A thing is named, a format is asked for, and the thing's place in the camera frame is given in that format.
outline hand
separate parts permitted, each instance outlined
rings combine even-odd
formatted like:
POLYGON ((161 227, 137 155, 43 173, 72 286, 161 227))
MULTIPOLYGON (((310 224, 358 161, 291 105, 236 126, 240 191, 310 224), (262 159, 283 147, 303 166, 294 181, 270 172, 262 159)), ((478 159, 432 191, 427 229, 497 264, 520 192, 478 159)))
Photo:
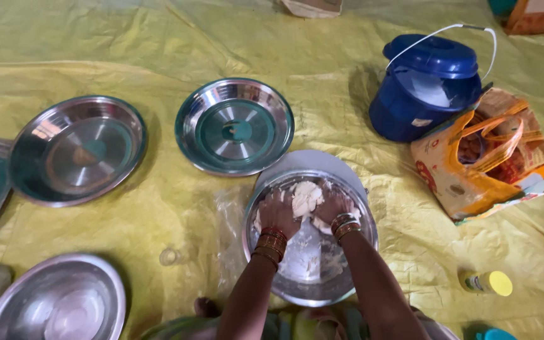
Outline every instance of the hand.
POLYGON ((321 219, 328 225, 333 223, 333 220, 340 213, 351 213, 354 211, 354 202, 339 189, 329 189, 326 185, 321 185, 322 196, 325 201, 316 207, 312 212, 314 216, 321 219))
POLYGON ((282 195, 280 189, 275 189, 272 193, 259 203, 259 215, 262 222, 262 230, 265 228, 278 228, 291 240, 301 227, 301 221, 293 220, 293 194, 285 191, 282 195))

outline yellow lid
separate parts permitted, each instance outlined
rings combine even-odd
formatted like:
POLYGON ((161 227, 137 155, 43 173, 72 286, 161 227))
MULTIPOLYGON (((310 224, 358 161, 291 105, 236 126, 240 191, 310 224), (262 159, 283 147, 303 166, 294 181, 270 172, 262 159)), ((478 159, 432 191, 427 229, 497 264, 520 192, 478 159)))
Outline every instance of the yellow lid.
POLYGON ((488 284, 497 294, 503 297, 509 296, 513 291, 511 280, 503 272, 491 272, 488 275, 488 284))

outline white bucket handle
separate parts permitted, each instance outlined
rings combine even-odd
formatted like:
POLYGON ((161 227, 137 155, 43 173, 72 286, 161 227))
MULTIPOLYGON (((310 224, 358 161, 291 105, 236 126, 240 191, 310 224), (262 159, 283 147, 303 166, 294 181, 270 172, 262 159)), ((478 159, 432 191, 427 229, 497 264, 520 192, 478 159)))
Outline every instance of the white bucket handle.
POLYGON ((474 29, 474 30, 486 31, 486 32, 489 32, 491 35, 493 35, 493 42, 495 43, 495 49, 493 50, 493 58, 492 58, 492 60, 490 60, 490 67, 488 68, 487 73, 484 74, 484 77, 482 77, 482 80, 484 80, 484 78, 486 78, 486 76, 490 73, 490 70, 492 70, 493 64, 495 63, 495 56, 496 56, 496 54, 497 54, 497 36, 496 36, 496 34, 495 34, 495 31, 494 31, 492 28, 488 28, 488 27, 484 28, 484 27, 470 26, 470 25, 464 25, 464 24, 453 24, 453 25, 450 25, 450 26, 441 28, 441 29, 435 31, 435 32, 432 33, 432 34, 427 35, 426 37, 423 37, 423 38, 419 39, 416 43, 412 44, 411 46, 408 46, 408 47, 405 48, 402 52, 396 54, 396 57, 392 58, 392 60, 390 60, 389 63, 388 63, 388 65, 386 66, 386 71, 388 70, 389 65, 390 65, 397 57, 399 57, 401 54, 403 54, 404 52, 406 52, 407 50, 409 50, 412 46, 415 46, 416 44, 422 42, 423 40, 427 39, 427 38, 430 37, 430 36, 436 35, 436 34, 442 32, 442 31, 446 31, 446 30, 448 30, 449 28, 453 28, 453 27, 472 28, 472 29, 474 29))

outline yellow tarpaulin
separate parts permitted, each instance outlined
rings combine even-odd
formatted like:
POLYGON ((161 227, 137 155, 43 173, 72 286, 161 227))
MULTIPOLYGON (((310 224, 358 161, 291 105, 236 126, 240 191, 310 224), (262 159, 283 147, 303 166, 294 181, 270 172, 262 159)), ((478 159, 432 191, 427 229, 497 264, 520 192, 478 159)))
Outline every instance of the yellow tarpaulin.
MULTIPOLYGON (((223 302, 215 194, 249 188, 256 176, 197 170, 179 151, 173 124, 200 85, 251 77, 291 105, 291 150, 327 151, 360 176, 380 253, 412 305, 459 335, 484 321, 520 340, 544 339, 544 197, 455 227, 418 178, 409 145, 382 139, 367 116, 387 64, 383 46, 455 22, 497 30, 487 80, 529 100, 544 132, 544 36, 504 35, 484 0, 345 0, 335 19, 296 18, 271 0, 0 1, 0 137, 13 139, 43 109, 86 94, 134 105, 149 134, 142 164, 102 198, 55 209, 13 195, 0 218, 0 263, 18 276, 60 253, 101 254, 126 283, 122 339, 192 314, 196 297, 223 302), (167 246, 184 264, 159 264, 167 246), (514 293, 467 293, 459 267, 502 270, 514 293)), ((490 35, 458 28, 442 36, 475 49, 487 70, 490 35)))

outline blue container lid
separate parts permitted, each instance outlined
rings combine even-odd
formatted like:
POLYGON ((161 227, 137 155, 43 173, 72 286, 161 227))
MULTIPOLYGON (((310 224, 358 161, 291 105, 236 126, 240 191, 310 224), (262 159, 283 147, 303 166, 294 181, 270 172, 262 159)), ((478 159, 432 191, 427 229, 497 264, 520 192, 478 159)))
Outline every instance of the blue container lid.
POLYGON ((515 336, 498 328, 490 328, 484 334, 478 333, 476 340, 517 340, 515 336))
MULTIPOLYGON (((385 45, 383 55, 392 60, 425 35, 399 35, 385 45)), ((392 65, 402 65, 440 78, 471 78, 478 72, 476 52, 456 41, 431 36, 412 46, 392 65)))

